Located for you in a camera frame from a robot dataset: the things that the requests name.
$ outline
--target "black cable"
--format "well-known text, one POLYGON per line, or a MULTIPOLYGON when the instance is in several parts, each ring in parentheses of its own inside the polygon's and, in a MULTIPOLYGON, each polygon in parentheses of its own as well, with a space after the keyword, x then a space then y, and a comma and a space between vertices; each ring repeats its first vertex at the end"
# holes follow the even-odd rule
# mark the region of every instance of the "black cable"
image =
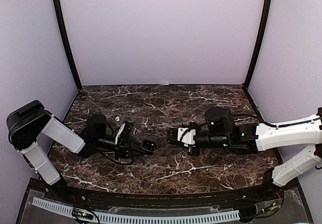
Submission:
POLYGON ((303 123, 309 123, 309 122, 315 122, 317 120, 322 119, 322 117, 318 117, 312 120, 306 120, 306 121, 301 121, 301 122, 294 122, 294 123, 288 123, 288 124, 282 124, 282 125, 275 125, 269 122, 264 121, 261 117, 256 116, 256 115, 252 115, 252 114, 233 114, 233 117, 237 117, 237 116, 245 116, 245 117, 252 117, 252 118, 256 118, 257 120, 260 121, 260 123, 263 123, 269 127, 273 127, 273 128, 279 128, 279 127, 289 127, 289 126, 295 126, 295 125, 299 125, 299 124, 303 124, 303 123))
POLYGON ((69 204, 69 205, 72 205, 73 206, 73 208, 79 208, 79 209, 83 209, 83 210, 87 210, 89 213, 91 213, 91 214, 93 214, 93 216, 95 216, 95 218, 97 219, 97 223, 98 224, 100 224, 101 223, 101 221, 100 221, 100 219, 99 219, 99 217, 93 212, 93 211, 91 211, 90 209, 88 209, 88 208, 86 208, 86 207, 84 207, 84 206, 80 206, 80 205, 77 205, 77 204, 72 204, 72 203, 69 203, 69 202, 67 202, 67 201, 65 201, 65 200, 62 200, 62 199, 60 199, 57 195, 56 195, 56 193, 54 193, 52 190, 51 190, 51 186, 50 185, 48 185, 48 183, 40 176, 40 178, 42 179, 42 181, 44 182, 44 184, 47 186, 47 190, 55 197, 55 198, 57 198, 60 202, 63 202, 63 203, 66 203, 66 204, 69 204))
POLYGON ((182 142, 183 137, 184 137, 188 132, 190 132, 191 130, 192 130, 192 129, 187 128, 187 129, 184 131, 184 133, 181 135, 180 142, 182 142))
MULTIPOLYGON (((206 122, 205 122, 205 123, 202 123, 202 124, 200 124, 200 125, 197 125, 197 127, 198 127, 198 128, 200 128, 200 127, 203 127, 203 126, 205 126, 205 125, 207 125, 207 123, 206 123, 206 122)), ((183 137, 184 137, 188 132, 190 132, 192 129, 195 129, 195 128, 188 128, 188 129, 186 129, 186 130, 184 131, 184 133, 181 135, 180 142, 182 142, 183 137)))
POLYGON ((108 123, 107 121, 105 123, 106 123, 106 125, 109 127, 109 129, 111 131, 111 134, 109 135, 109 137, 112 137, 114 135, 114 129, 112 128, 110 123, 108 123))
POLYGON ((264 208, 264 210, 262 210, 262 212, 256 213, 255 215, 251 215, 251 216, 241 216, 240 218, 241 219, 261 219, 261 218, 268 218, 268 217, 271 217, 271 216, 275 215, 282 208, 282 206, 284 204, 284 198, 281 198, 280 195, 278 195, 278 197, 279 197, 279 199, 278 199, 277 203, 279 202, 279 200, 281 200, 281 205, 276 209, 276 211, 274 211, 270 215, 259 216, 261 214, 264 214, 266 212, 266 210, 272 208, 272 207, 266 207, 266 208, 264 208))
POLYGON ((130 153, 131 153, 132 160, 131 160, 130 162, 128 162, 128 163, 122 163, 122 162, 116 161, 116 160, 112 159, 111 157, 107 156, 104 152, 102 152, 102 151, 101 151, 99 148, 97 148, 95 145, 91 144, 90 142, 88 142, 88 143, 89 143, 89 145, 90 145, 91 147, 95 148, 95 149, 96 149, 96 151, 97 151, 100 155, 102 155, 103 157, 105 157, 105 158, 106 158, 106 159, 108 159, 109 161, 112 161, 112 162, 113 162, 113 163, 115 163, 115 164, 118 164, 118 165, 125 165, 125 166, 127 166, 127 165, 131 165, 131 164, 133 164, 133 163, 134 163, 134 161, 135 161, 135 159, 134 159, 134 154, 133 154, 133 149, 132 149, 132 146, 131 146, 131 141, 129 141, 129 138, 128 138, 128 145, 129 145, 129 149, 130 149, 130 153))

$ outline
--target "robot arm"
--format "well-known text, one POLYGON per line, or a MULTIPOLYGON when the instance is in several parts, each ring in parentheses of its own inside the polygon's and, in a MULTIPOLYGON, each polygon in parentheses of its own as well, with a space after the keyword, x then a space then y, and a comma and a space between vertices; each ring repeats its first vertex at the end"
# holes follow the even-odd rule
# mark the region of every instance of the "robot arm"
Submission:
POLYGON ((245 155, 275 147, 308 144, 292 159, 266 173, 269 177, 264 179, 269 179, 278 187, 322 164, 322 108, 319 108, 318 114, 277 124, 236 126, 230 110, 220 107, 210 108, 204 116, 208 130, 201 130, 201 125, 196 123, 171 128, 167 132, 170 143, 187 147, 190 155, 199 155, 202 147, 222 148, 245 155))
POLYGON ((95 114, 87 120, 86 128, 78 135, 45 110, 37 100, 11 113, 7 118, 10 143, 50 186, 63 186, 66 182, 37 143, 39 134, 48 136, 81 158, 103 151, 114 151, 115 159, 131 158, 130 152, 133 151, 139 155, 153 154, 155 145, 152 142, 145 140, 140 144, 134 138, 128 139, 132 123, 125 122, 116 138, 106 137, 106 124, 104 115, 95 114), (139 147, 129 147, 129 141, 139 147))

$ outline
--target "lavender wall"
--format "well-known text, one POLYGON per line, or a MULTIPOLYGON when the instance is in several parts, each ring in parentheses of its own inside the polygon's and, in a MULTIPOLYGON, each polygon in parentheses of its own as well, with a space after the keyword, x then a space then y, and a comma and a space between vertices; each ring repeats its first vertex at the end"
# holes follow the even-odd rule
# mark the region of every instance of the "lavender wall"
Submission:
MULTIPOLYGON (((322 0, 272 0, 250 93, 269 122, 322 107, 322 0)), ((284 160, 304 146, 281 148, 284 160)), ((322 171, 299 177, 315 223, 322 223, 322 171)))
POLYGON ((35 99, 62 118, 77 90, 52 0, 0 0, 0 39, 0 222, 10 224, 34 174, 8 142, 6 118, 35 99))
POLYGON ((62 0, 84 85, 241 84, 264 0, 62 0))

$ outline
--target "black corner post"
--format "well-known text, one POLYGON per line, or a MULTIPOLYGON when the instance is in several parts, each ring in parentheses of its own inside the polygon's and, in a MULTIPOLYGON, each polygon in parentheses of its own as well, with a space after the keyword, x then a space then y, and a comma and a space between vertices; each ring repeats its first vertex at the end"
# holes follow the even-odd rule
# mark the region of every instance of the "black corner post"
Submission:
POLYGON ((72 73, 72 76, 74 78, 75 84, 77 86, 77 89, 80 90, 82 88, 81 80, 79 79, 79 75, 76 69, 75 61, 71 53, 68 37, 67 37, 67 32, 66 32, 66 27, 64 23, 64 18, 61 10, 61 5, 60 5, 60 0, 53 0, 54 1, 54 7, 56 11, 56 17, 57 17, 57 22, 60 30, 60 36, 62 43, 64 45, 65 53, 67 56, 68 64, 72 73))
POLYGON ((262 12, 260 27, 258 29, 257 39, 256 39, 254 51, 253 51, 253 56, 252 56, 252 60, 250 63, 250 67, 247 72, 245 83, 243 84, 244 89, 246 89, 246 90, 250 86, 250 83, 251 83, 251 80, 252 80, 252 77, 254 74, 254 70, 256 67, 256 63, 258 60, 258 56, 260 54, 260 50, 262 47, 262 42, 263 42, 263 38, 264 38, 265 28, 266 28, 267 19, 268 19, 268 13, 270 10, 270 5, 271 5, 271 0, 264 0, 263 12, 262 12))

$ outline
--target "dark brown marble surface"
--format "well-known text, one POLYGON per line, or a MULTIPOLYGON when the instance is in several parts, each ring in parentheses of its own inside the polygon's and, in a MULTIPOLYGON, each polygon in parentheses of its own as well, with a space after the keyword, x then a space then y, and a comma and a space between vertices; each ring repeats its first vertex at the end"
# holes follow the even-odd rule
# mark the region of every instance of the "dark brown marble surface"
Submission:
MULTIPOLYGON (((153 156, 137 157, 131 166, 116 165, 100 154, 81 159, 54 144, 50 159, 69 186, 135 194, 184 194, 238 189, 259 185, 263 173, 276 165, 272 150, 236 156, 202 149, 199 157, 187 149, 167 144, 166 129, 191 121, 203 123, 210 107, 232 113, 254 114, 239 86, 103 86, 84 87, 65 123, 80 132, 94 113, 103 113, 114 128, 125 120, 135 124, 133 136, 156 142, 153 156)), ((251 123, 247 117, 237 124, 251 123)))

